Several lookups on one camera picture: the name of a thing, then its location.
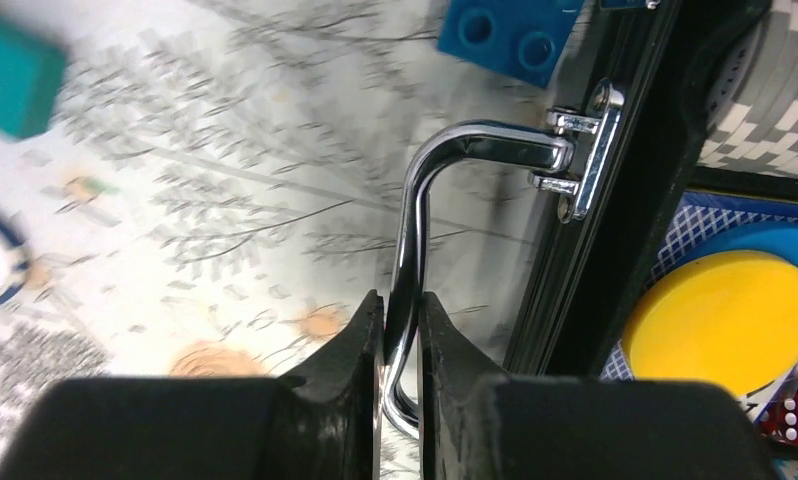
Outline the blue lego brick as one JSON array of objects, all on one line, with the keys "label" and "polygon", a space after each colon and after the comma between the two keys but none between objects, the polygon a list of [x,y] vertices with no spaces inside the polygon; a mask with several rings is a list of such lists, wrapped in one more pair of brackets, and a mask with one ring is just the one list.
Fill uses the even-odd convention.
[{"label": "blue lego brick", "polygon": [[437,49],[545,88],[583,5],[571,0],[453,0]]}]

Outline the blue small blind button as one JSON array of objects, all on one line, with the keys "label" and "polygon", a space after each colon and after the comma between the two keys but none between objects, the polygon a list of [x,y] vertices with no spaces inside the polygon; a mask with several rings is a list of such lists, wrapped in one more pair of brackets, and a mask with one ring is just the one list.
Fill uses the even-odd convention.
[{"label": "blue small blind button", "polygon": [[736,226],[694,247],[682,257],[678,265],[707,255],[734,250],[765,252],[798,267],[798,225],[763,221]]}]

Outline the red die in case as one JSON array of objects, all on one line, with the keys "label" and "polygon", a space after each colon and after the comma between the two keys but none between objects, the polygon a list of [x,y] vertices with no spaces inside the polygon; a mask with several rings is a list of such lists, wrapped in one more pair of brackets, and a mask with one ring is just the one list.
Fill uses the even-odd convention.
[{"label": "red die in case", "polygon": [[772,403],[762,413],[759,429],[766,437],[798,446],[798,395]]}]

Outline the black poker case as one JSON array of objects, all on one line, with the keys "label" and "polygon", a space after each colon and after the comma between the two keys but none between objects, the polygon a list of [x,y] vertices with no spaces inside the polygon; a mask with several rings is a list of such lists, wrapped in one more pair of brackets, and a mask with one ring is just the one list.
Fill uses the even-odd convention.
[{"label": "black poker case", "polygon": [[554,228],[507,356],[595,374],[688,189],[798,204],[798,1],[673,1],[616,14],[605,51],[629,89],[603,126],[587,217]]}]

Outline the yellow round button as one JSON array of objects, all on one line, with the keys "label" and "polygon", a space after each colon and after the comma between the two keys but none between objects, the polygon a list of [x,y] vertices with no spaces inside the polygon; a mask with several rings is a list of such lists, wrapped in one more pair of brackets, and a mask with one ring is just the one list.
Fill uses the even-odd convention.
[{"label": "yellow round button", "polygon": [[798,267],[752,250],[682,265],[639,299],[621,349],[638,379],[751,393],[798,362]]}]

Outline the floral table cloth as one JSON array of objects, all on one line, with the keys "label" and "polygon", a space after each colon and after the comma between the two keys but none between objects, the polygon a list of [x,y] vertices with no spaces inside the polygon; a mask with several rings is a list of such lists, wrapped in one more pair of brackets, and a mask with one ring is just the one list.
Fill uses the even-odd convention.
[{"label": "floral table cloth", "polygon": [[67,376],[294,367],[388,294],[426,139],[581,101],[590,8],[545,89],[438,52],[444,9],[0,1],[70,54],[50,129],[0,136],[0,215],[33,256],[0,307],[0,457]]}]

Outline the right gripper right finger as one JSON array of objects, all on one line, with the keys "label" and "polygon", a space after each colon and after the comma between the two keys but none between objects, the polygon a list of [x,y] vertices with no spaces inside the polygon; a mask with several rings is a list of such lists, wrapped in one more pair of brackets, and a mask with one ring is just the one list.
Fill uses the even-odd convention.
[{"label": "right gripper right finger", "polygon": [[768,450],[723,389],[680,381],[512,375],[452,323],[419,315],[425,479],[773,479]]}]

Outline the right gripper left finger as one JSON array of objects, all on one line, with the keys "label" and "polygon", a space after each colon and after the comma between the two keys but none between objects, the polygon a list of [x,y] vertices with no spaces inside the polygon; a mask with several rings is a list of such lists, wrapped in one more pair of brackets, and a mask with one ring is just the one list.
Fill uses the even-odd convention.
[{"label": "right gripper left finger", "polygon": [[0,479],[374,479],[384,302],[275,377],[68,379],[35,403]]}]

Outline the teal rectangular block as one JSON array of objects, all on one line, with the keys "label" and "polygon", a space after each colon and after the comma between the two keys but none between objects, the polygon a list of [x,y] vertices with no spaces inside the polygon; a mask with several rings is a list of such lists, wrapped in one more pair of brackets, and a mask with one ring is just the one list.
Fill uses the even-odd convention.
[{"label": "teal rectangular block", "polygon": [[58,45],[0,16],[0,132],[15,139],[46,132],[66,67]]}]

